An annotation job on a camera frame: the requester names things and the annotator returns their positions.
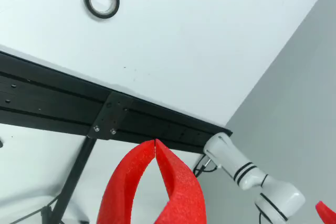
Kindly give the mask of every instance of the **tape roll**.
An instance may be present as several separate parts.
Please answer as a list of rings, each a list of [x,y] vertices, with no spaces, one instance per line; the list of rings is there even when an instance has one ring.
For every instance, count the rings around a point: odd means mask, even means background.
[[[87,9],[90,11],[90,13],[92,13],[94,16],[106,19],[113,17],[117,13],[120,5],[120,0],[115,0],[115,5],[111,5],[111,7],[104,12],[96,10],[92,5],[91,0],[84,0],[84,3]]]

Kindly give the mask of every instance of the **red foam arch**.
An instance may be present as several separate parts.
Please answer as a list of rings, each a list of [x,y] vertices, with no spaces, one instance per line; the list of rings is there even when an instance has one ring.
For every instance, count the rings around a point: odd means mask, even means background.
[[[156,156],[170,201],[155,224],[206,224],[201,187],[192,171],[161,141],[144,142],[123,158],[106,187],[97,224],[130,224],[140,178]]]

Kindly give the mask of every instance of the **black metal leg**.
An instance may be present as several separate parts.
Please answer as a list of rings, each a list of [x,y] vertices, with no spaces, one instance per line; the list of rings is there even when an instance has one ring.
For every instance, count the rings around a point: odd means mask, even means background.
[[[58,197],[56,205],[50,217],[48,224],[59,224],[62,220],[63,214],[68,206],[72,193],[75,190],[80,175],[82,174],[91,151],[97,139],[86,137],[83,146],[77,156],[77,159],[70,171],[67,181]]]
[[[51,207],[44,207],[41,210],[42,224],[49,224],[49,218],[51,216]]]

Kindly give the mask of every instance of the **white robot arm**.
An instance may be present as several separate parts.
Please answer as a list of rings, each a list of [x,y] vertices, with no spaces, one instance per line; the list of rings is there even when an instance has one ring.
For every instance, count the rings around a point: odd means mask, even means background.
[[[232,143],[225,133],[211,137],[204,146],[204,153],[218,168],[222,168],[242,190],[260,186],[261,193],[255,205],[272,224],[283,224],[305,203],[303,194],[291,183],[278,181],[254,165]]]

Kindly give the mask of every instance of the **black stripe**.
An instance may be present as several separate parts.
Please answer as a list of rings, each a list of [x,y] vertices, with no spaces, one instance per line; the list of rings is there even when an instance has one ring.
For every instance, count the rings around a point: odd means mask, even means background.
[[[268,216],[262,211],[257,205],[256,207],[258,208],[259,212],[262,214],[262,216],[265,217],[266,220],[268,220],[269,223],[273,224],[272,221],[268,218]]]
[[[260,194],[261,196],[262,196],[262,198],[264,198],[268,203],[270,203],[270,205],[271,206],[273,206],[273,208],[283,217],[283,219],[285,220],[285,221],[287,221],[288,220],[288,218],[280,211],[280,209],[279,208],[277,208],[277,206],[276,205],[274,205],[273,204],[273,202],[272,201],[270,201],[270,199],[269,198],[267,198],[263,193],[261,193]]]
[[[248,168],[248,169],[246,169],[242,174],[241,174],[241,176],[239,177],[239,179],[237,180],[237,184],[239,185],[239,183],[240,183],[240,181],[241,181],[241,179],[250,171],[250,170],[252,170],[252,169],[254,169],[254,168],[257,168],[257,166],[251,166],[250,168]]]
[[[266,174],[265,178],[264,178],[263,181],[261,182],[261,185],[260,185],[261,187],[263,186],[263,184],[264,184],[264,182],[265,182],[267,176],[268,176],[268,174]]]
[[[245,164],[245,165],[243,165],[241,168],[239,168],[239,169],[236,171],[235,175],[233,176],[233,180],[236,181],[236,178],[237,178],[238,174],[239,174],[244,168],[246,168],[247,166],[249,166],[249,165],[251,165],[251,164],[252,164],[252,162],[248,162],[247,164]]]

